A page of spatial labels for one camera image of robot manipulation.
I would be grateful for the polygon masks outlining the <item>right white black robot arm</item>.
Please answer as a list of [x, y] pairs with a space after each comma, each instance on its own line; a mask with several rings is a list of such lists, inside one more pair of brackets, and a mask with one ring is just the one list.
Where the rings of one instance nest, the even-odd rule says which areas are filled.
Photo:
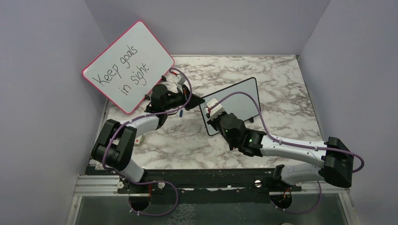
[[237, 149], [249, 157], [282, 157], [300, 161], [299, 165], [279, 165], [271, 177], [271, 186], [278, 191], [301, 182], [325, 181], [335, 187], [352, 186], [353, 155], [336, 137], [326, 142], [304, 142], [281, 138], [271, 139], [264, 131], [249, 129], [232, 113], [218, 116], [206, 114], [207, 124], [217, 130], [230, 150]]

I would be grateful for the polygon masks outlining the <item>black framed whiteboard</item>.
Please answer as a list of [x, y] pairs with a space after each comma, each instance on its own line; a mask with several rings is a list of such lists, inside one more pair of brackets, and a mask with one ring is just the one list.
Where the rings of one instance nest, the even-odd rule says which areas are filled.
[[221, 106], [226, 111], [226, 113], [233, 113], [237, 118], [243, 120], [244, 122], [249, 121], [251, 123], [254, 122], [254, 118], [259, 116], [259, 113], [251, 100], [253, 98], [257, 105], [260, 105], [257, 80], [255, 77], [251, 77], [202, 97], [205, 102], [202, 103], [199, 108], [207, 134], [209, 136], [214, 136], [219, 132], [216, 131], [211, 125], [207, 124], [207, 103], [214, 98], [216, 98], [217, 100], [221, 100], [230, 93], [238, 91], [245, 92], [249, 95], [249, 97], [244, 94], [235, 94], [224, 100], [221, 103]]

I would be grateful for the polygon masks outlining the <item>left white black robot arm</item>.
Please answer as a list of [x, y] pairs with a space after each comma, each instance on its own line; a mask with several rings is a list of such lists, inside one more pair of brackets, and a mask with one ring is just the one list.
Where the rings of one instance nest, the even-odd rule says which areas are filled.
[[131, 158], [136, 138], [161, 128], [169, 114], [182, 108], [188, 111], [204, 102], [186, 85], [174, 93], [166, 85], [157, 84], [141, 116], [126, 122], [105, 121], [91, 151], [91, 158], [102, 163], [105, 169], [114, 169], [129, 179], [129, 185], [135, 192], [143, 192], [148, 182], [144, 177], [145, 169]]

